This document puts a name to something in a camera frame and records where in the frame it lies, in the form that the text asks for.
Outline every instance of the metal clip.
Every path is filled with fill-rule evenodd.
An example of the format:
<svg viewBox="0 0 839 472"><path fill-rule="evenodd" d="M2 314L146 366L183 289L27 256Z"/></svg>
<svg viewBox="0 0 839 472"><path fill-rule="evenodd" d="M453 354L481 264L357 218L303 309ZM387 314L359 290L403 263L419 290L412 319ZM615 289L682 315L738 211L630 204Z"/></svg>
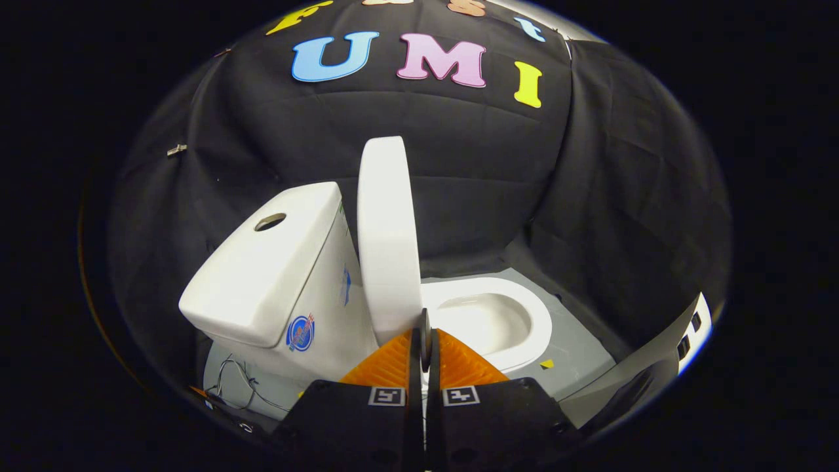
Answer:
<svg viewBox="0 0 839 472"><path fill-rule="evenodd" d="M169 156L169 157L171 157L171 156L173 156L173 155L178 154L180 151L186 151L186 144L178 144L178 145L177 145L177 146L175 146L174 148L169 149L168 151L166 151L166 155L167 155L167 156Z"/></svg>

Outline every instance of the blue sticker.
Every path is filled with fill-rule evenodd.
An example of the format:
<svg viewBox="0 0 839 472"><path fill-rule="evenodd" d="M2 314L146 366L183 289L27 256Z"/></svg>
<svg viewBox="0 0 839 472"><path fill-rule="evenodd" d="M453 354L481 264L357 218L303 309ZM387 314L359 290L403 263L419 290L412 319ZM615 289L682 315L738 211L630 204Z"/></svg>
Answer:
<svg viewBox="0 0 839 472"><path fill-rule="evenodd" d="M308 317L297 317L289 324L285 333L285 345L289 351L305 351L315 339L315 317L309 313Z"/></svg>
<svg viewBox="0 0 839 472"><path fill-rule="evenodd" d="M539 33L542 32L541 29L536 28L536 25L530 23L529 20L524 18L513 18L514 20L518 21L519 24L522 25L522 29L524 32L531 38L536 39L537 41L545 42L545 38L539 36Z"/></svg>
<svg viewBox="0 0 839 472"><path fill-rule="evenodd" d="M350 272L347 270L347 267L344 265L344 277L347 279L347 288L345 289L347 293L344 295L344 307L347 303L350 302L350 286L352 285L352 279L350 279Z"/></svg>
<svg viewBox="0 0 839 472"><path fill-rule="evenodd" d="M335 40L331 36L310 39L294 47L294 62L291 64L291 76L303 82L323 82L340 79L356 73L370 56L370 42L378 37L375 31L358 31L344 36L350 42L347 60L337 66L324 66L320 60L326 45Z"/></svg>

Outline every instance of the toilet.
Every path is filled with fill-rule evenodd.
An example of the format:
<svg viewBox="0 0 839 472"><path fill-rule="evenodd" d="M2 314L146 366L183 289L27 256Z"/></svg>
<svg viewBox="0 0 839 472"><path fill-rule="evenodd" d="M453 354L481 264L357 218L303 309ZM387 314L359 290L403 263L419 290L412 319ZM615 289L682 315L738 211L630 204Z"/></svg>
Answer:
<svg viewBox="0 0 839 472"><path fill-rule="evenodd" d="M187 320L238 360L292 380L339 380L378 349L341 191L298 186L260 207L181 295Z"/></svg>
<svg viewBox="0 0 839 472"><path fill-rule="evenodd" d="M358 257L335 182L283 191L211 254L179 309L238 359L293 380L338 381L379 346L418 327L423 308L432 328L503 373L547 348L550 315L527 288L494 277L420 283L399 136L365 145L357 226Z"/></svg>
<svg viewBox="0 0 839 472"><path fill-rule="evenodd" d="M420 283L407 155L399 136L370 139L358 177L358 252L373 331L380 345L419 326L460 339L507 374L537 360L550 342L545 304L495 277ZM424 379L423 388L427 388Z"/></svg>
<svg viewBox="0 0 839 472"><path fill-rule="evenodd" d="M548 308L515 282L477 277L420 290L430 326L460 339L504 374L537 360L548 347Z"/></svg>

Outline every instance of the circular logo sticker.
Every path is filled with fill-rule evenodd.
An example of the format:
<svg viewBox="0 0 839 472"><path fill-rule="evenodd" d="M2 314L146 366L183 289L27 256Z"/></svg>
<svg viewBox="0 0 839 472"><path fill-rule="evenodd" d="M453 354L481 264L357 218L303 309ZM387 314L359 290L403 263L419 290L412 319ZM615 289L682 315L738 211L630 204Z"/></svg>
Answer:
<svg viewBox="0 0 839 472"><path fill-rule="evenodd" d="M297 317L289 323L289 330L285 333L285 345L289 351L305 351L315 339L315 317L309 313L308 317Z"/></svg>

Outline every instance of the toilet seat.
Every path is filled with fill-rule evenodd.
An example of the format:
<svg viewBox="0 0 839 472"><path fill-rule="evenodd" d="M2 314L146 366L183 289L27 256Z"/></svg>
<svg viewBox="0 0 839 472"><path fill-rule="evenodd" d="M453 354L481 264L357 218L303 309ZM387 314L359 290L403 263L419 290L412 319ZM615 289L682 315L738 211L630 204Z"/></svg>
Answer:
<svg viewBox="0 0 839 472"><path fill-rule="evenodd" d="M474 349L503 373L537 360L547 349L553 323L545 304L505 279L479 277L420 286L432 328Z"/></svg>

